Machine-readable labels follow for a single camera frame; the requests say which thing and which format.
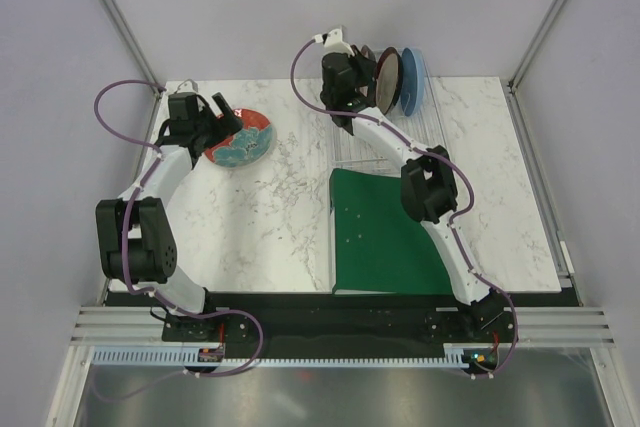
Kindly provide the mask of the dark red beige plate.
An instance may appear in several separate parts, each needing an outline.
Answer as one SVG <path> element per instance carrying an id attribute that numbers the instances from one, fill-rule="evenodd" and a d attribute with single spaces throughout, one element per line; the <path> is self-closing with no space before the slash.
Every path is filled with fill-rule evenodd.
<path id="1" fill-rule="evenodd" d="M 357 90 L 372 104 L 375 100 L 377 59 L 367 45 L 361 48 L 351 45 L 356 54 Z"/>

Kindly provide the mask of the red and teal plate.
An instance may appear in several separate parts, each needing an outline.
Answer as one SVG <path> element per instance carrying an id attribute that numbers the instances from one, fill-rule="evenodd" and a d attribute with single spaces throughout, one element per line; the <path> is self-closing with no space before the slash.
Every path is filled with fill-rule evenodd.
<path id="1" fill-rule="evenodd" d="M 240 168 L 264 157 L 275 143 L 276 132 L 272 122 L 252 109 L 234 109 L 243 128 L 221 144 L 208 149 L 206 158 L 219 167 Z"/>

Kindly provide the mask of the blue plate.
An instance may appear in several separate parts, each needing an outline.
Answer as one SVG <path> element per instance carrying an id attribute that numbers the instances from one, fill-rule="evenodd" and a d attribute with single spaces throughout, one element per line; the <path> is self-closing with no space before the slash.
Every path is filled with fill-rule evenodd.
<path id="1" fill-rule="evenodd" d="M 405 48 L 401 60 L 403 80 L 400 104 L 403 115 L 410 117 L 422 106 L 424 100 L 426 66 L 422 52 L 415 48 Z"/>

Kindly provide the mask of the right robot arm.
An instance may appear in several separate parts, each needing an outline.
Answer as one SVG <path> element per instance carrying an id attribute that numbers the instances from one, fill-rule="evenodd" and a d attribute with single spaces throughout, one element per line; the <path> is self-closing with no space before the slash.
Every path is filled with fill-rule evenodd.
<path id="1" fill-rule="evenodd" d="M 459 183 L 470 182 L 442 145 L 428 147 L 388 118 L 399 106 L 413 114 L 430 90 L 422 54 L 410 48 L 387 49 L 372 60 L 356 47 L 327 44 L 321 60 L 324 110 L 333 123 L 367 143 L 400 172 L 400 202 L 435 245 L 459 308 L 458 328 L 467 339 L 483 339 L 506 306 L 505 292 L 484 279 L 455 221 L 467 213 L 458 205 Z"/>

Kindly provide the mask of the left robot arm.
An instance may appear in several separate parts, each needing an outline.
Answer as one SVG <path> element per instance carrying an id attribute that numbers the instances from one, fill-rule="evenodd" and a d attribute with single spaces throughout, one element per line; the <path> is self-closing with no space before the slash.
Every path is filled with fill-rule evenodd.
<path id="1" fill-rule="evenodd" d="M 143 172 L 115 199 L 96 206 L 99 257 L 106 278 L 122 282 L 132 295 L 157 298 L 186 315 L 185 329 L 208 340 L 219 316 L 205 307 L 207 290 L 178 266 L 178 249 L 165 207 L 204 153 L 231 139 L 243 123 L 224 96 L 211 100 L 195 92 L 168 96 L 162 123 Z"/>

